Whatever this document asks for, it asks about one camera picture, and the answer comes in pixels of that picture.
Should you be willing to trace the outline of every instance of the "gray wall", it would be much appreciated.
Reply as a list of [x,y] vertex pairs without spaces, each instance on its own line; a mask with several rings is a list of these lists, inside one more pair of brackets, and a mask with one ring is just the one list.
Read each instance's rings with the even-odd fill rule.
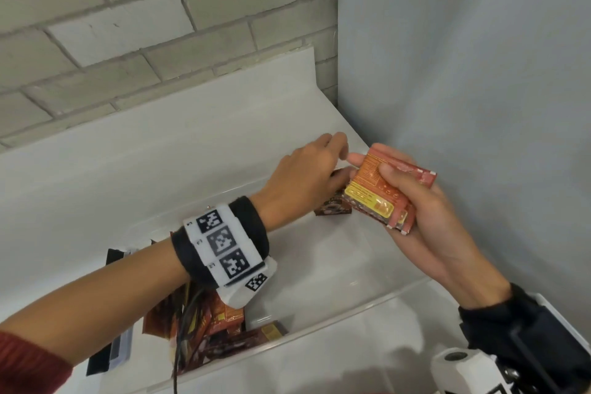
[[591,0],[339,0],[339,109],[591,338]]

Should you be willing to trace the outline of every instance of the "right hand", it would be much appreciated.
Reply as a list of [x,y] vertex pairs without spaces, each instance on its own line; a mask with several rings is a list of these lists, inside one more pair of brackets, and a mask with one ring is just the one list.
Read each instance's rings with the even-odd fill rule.
[[[383,144],[373,146],[416,165],[414,159],[398,150]],[[347,161],[359,167],[364,158],[364,155],[350,153]],[[511,297],[509,282],[478,250],[438,185],[428,189],[411,175],[386,163],[380,165],[380,174],[417,209],[417,223],[410,234],[386,229],[413,264],[442,284],[463,308],[487,307]]]

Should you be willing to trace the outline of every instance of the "brick wall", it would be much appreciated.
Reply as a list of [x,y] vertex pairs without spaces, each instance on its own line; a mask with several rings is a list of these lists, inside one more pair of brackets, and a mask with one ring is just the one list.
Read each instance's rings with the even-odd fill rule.
[[337,0],[0,0],[0,152],[311,44],[336,104]]

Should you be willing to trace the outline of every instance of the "left hand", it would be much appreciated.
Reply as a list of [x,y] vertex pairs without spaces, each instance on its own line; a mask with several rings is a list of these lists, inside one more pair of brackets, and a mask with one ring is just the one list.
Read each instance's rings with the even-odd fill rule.
[[348,153],[344,133],[327,133],[281,159],[267,184],[250,197],[267,232],[303,217],[347,185],[350,168],[331,173]]

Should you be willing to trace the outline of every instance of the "black cable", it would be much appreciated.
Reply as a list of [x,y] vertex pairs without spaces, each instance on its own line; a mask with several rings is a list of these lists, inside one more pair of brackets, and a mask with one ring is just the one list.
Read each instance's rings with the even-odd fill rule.
[[[201,297],[202,293],[203,293],[203,288],[200,288],[199,290],[197,290],[197,292],[193,296],[193,299],[191,300],[191,302],[189,302],[188,306],[183,311],[183,314],[181,316],[181,320],[179,321],[179,327],[177,329],[177,348],[174,351],[174,366],[173,366],[173,392],[174,392],[174,394],[179,394],[179,392],[177,390],[177,378],[179,375],[179,360],[181,357],[181,343],[182,343],[183,337],[185,335],[185,330],[187,330],[188,324],[190,324],[190,320],[193,317],[193,315],[190,314],[190,312],[191,312],[191,310],[193,310],[193,307],[195,307],[195,305],[197,304],[197,301]],[[201,312],[200,312],[199,308],[197,308],[196,313],[197,313],[197,319],[196,319],[195,327],[198,328],[199,327],[199,317],[201,316]]]

